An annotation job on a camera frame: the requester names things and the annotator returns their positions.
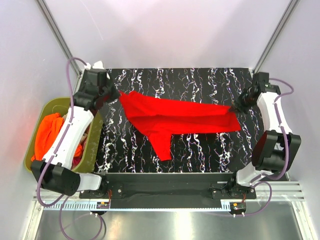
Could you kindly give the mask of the red t shirt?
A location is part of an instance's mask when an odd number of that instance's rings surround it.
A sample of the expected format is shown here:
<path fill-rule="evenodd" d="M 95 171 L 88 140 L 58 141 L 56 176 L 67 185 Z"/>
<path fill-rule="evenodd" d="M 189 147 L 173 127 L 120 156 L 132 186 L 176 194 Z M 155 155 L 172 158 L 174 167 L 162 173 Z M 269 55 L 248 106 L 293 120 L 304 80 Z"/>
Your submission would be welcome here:
<path fill-rule="evenodd" d="M 128 121 L 147 136 L 161 161 L 171 160 L 172 135 L 219 134 L 241 130 L 225 105 L 197 103 L 122 92 L 120 103 Z"/>

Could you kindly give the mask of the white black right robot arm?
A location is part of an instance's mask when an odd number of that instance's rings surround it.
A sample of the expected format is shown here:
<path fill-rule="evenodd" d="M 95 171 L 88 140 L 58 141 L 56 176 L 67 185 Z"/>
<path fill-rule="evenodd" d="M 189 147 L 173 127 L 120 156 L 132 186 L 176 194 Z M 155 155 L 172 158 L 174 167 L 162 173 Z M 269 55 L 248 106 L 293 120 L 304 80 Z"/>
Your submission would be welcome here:
<path fill-rule="evenodd" d="M 294 134 L 286 122 L 281 99 L 294 92 L 292 88 L 282 93 L 280 87 L 271 84 L 267 72 L 253 75 L 252 85 L 243 90 L 230 107 L 230 112 L 245 114 L 254 106 L 260 110 L 264 132 L 255 145 L 251 162 L 233 173 L 225 192 L 231 198 L 240 198 L 254 189 L 258 181 L 268 178 L 276 181 L 291 168 L 301 145 L 301 137 Z"/>

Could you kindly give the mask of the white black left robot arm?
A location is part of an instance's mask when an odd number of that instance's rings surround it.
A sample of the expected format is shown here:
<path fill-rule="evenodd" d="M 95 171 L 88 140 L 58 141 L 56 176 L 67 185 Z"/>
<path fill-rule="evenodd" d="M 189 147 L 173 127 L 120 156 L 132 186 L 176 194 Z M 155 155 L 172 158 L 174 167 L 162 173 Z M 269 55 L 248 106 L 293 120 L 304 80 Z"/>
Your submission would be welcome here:
<path fill-rule="evenodd" d="M 66 120 L 53 145 L 41 161 L 31 164 L 31 172 L 37 180 L 37 195 L 41 189 L 65 196 L 90 191 L 97 198 L 108 193 L 108 186 L 100 175 L 91 170 L 88 173 L 74 172 L 72 163 L 85 130 L 93 129 L 91 123 L 96 114 L 105 103 L 118 99 L 120 93 L 106 69 L 86 69 L 82 77 L 84 86 L 72 94 Z"/>

